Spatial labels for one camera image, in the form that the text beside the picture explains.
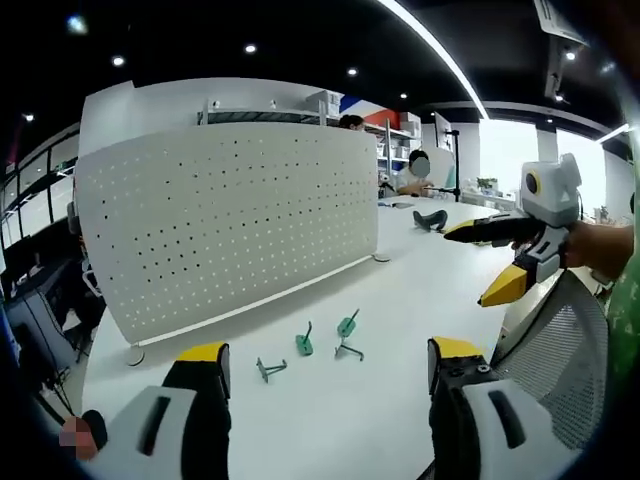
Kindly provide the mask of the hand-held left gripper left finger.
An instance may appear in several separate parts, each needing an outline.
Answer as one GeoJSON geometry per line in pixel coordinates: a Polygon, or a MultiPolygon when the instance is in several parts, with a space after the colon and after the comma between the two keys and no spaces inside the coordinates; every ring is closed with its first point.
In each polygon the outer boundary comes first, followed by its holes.
{"type": "Polygon", "coordinates": [[[229,345],[192,347],[107,427],[100,479],[227,479],[229,345]]]}

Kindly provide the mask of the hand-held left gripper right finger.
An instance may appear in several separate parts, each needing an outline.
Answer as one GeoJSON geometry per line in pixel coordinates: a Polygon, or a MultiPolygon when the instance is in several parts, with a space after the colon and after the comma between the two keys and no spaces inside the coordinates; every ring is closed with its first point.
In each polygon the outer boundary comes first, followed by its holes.
{"type": "Polygon", "coordinates": [[[434,459],[428,479],[545,479],[556,474],[551,416],[499,378],[473,344],[427,341],[434,459]]]}

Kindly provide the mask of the person's right hand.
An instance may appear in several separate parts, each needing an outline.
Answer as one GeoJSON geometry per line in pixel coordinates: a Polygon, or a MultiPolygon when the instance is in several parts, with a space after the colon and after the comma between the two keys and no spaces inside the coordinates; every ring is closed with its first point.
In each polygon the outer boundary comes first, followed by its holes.
{"type": "Polygon", "coordinates": [[[565,262],[568,268],[588,267],[609,280],[617,280],[633,250],[632,226],[576,222],[567,238],[565,262]]]}

